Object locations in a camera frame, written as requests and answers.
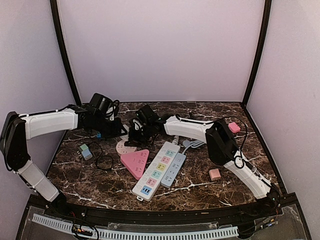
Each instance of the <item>white power strip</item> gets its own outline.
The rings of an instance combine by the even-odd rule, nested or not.
[[[132,189],[133,194],[137,195],[138,200],[151,200],[160,186],[162,178],[179,151],[180,146],[178,145],[168,141],[163,144],[143,176]]]

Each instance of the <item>pink outlet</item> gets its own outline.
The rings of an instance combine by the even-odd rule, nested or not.
[[[161,159],[161,162],[167,164],[168,162],[170,161],[170,158],[164,156],[162,159]]]
[[[144,174],[148,156],[149,150],[144,149],[141,151],[123,154],[121,155],[120,160],[134,178],[139,180]]]
[[[148,181],[146,181],[146,184],[153,187],[156,184],[156,180],[154,180],[153,178],[149,178]]]

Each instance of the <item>pink wall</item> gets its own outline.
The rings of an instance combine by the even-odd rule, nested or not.
[[[68,0],[60,17],[81,98],[241,101],[263,0]]]
[[[73,103],[60,57],[50,1],[0,3],[0,128],[7,113],[34,113]],[[28,142],[33,161],[46,171],[62,133]],[[0,153],[0,239],[16,238],[31,191],[6,170]]]
[[[272,1],[248,109],[313,239],[320,236],[320,2]]]

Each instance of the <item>black frame edge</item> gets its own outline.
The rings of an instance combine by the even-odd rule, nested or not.
[[[265,45],[265,40],[267,35],[267,29],[268,29],[268,23],[269,23],[270,11],[271,11],[271,3],[272,3],[272,0],[265,0],[264,2],[264,10],[263,10],[259,40],[256,47],[256,52],[255,52],[255,56],[252,64],[249,81],[246,86],[245,94],[242,100],[242,104],[244,106],[247,106],[248,104],[252,89],[255,84],[256,76],[258,73],[259,64],[260,64],[262,52],[264,50],[264,45]]]
[[[252,128],[253,128],[253,130],[254,130],[254,132],[255,132],[255,134],[256,134],[256,136],[257,136],[257,138],[258,138],[258,140],[259,140],[259,142],[260,142],[260,144],[261,144],[261,146],[263,148],[263,150],[264,150],[264,152],[265,152],[266,157],[269,159],[270,165],[271,165],[271,167],[272,167],[272,169],[273,169],[273,171],[275,173],[275,176],[276,176],[277,181],[279,183],[279,187],[280,187],[280,190],[281,190],[282,194],[288,194],[287,189],[286,189],[285,184],[284,184],[284,181],[282,180],[280,172],[279,172],[279,170],[277,168],[277,165],[275,163],[275,160],[272,157],[271,152],[270,152],[269,148],[267,147],[267,144],[266,144],[263,136],[261,135],[261,132],[259,131],[255,121],[251,117],[251,114],[247,110],[246,106],[244,104],[240,104],[240,105],[241,105],[241,107],[242,107],[242,109],[244,111],[245,116],[248,118],[248,120],[249,120],[249,122],[250,122],[250,124],[251,124],[251,126],[252,126]]]
[[[78,92],[78,89],[76,86],[76,82],[75,82],[75,79],[74,79],[74,76],[73,76],[73,73],[71,70],[71,65],[69,62],[66,44],[65,44],[65,40],[64,40],[64,36],[63,36],[63,32],[62,32],[57,0],[50,0],[50,5],[51,5],[52,19],[53,19],[56,39],[58,41],[64,70],[65,70],[66,76],[68,78],[68,82],[69,82],[69,85],[70,85],[70,88],[72,91],[72,95],[73,95],[75,104],[77,104],[78,106],[81,106],[80,95],[79,95],[79,92]]]
[[[305,231],[305,235],[308,240],[311,240],[311,234],[309,227],[307,225],[305,216],[302,212],[301,205],[296,196],[296,193],[285,194],[281,197],[280,203],[282,207],[290,206],[295,204],[298,213],[300,215],[302,225]],[[37,207],[44,210],[44,214],[49,216],[58,217],[55,212],[50,211],[46,208],[47,201],[44,200],[41,196],[31,194],[29,200],[26,204],[23,216],[20,221],[20,226],[18,233],[16,235],[16,240],[19,240],[23,227],[25,225],[26,217],[28,215],[29,209],[31,206]],[[143,224],[145,221],[151,221],[148,225],[168,225],[167,220],[170,220],[172,217],[177,216],[180,219],[178,222],[171,222],[169,225],[183,225],[190,223],[209,223],[209,222],[218,222],[223,225],[232,224],[233,226],[241,226],[245,224],[254,224],[254,220],[259,217],[250,217],[250,216],[235,216],[235,213],[243,209],[248,209],[257,205],[254,203],[247,203],[244,205],[232,206],[232,207],[223,207],[223,208],[211,208],[204,210],[192,210],[192,211],[173,211],[173,212],[145,212],[145,211],[130,211],[130,210],[114,210],[107,208],[96,208],[90,206],[82,206],[72,203],[67,203],[67,205],[72,208],[72,210],[80,215],[81,213],[86,213],[85,217],[81,219],[88,221],[94,225],[107,226],[109,223],[127,223],[127,224]]]

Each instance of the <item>robotic arm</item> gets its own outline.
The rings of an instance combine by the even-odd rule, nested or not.
[[[200,121],[177,115],[159,117],[149,105],[139,109],[136,115],[137,118],[130,122],[127,146],[148,145],[150,138],[159,133],[200,140],[207,143],[210,160],[232,171],[258,202],[270,207],[278,206],[280,195],[276,186],[246,159],[223,119]],[[137,128],[137,121],[142,127]]]
[[[120,118],[119,101],[95,93],[89,103],[82,106],[68,105],[64,109],[34,114],[10,112],[0,136],[0,151],[6,168],[18,174],[31,188],[48,202],[59,207],[65,196],[46,178],[33,163],[27,150],[27,140],[63,130],[93,129],[103,138],[126,135]],[[207,143],[210,160],[224,166],[239,177],[264,205],[277,206],[277,188],[262,176],[239,149],[232,132],[223,119],[199,121],[178,116],[159,117],[149,105],[136,112],[130,121],[129,141],[126,146],[148,146],[158,134],[178,135]]]
[[[6,168],[18,174],[31,188],[48,202],[58,199],[61,193],[33,163],[27,150],[27,140],[53,132],[72,129],[93,129],[103,138],[127,134],[120,118],[119,101],[95,93],[89,103],[68,105],[64,109],[34,114],[10,112],[0,136],[0,150]]]

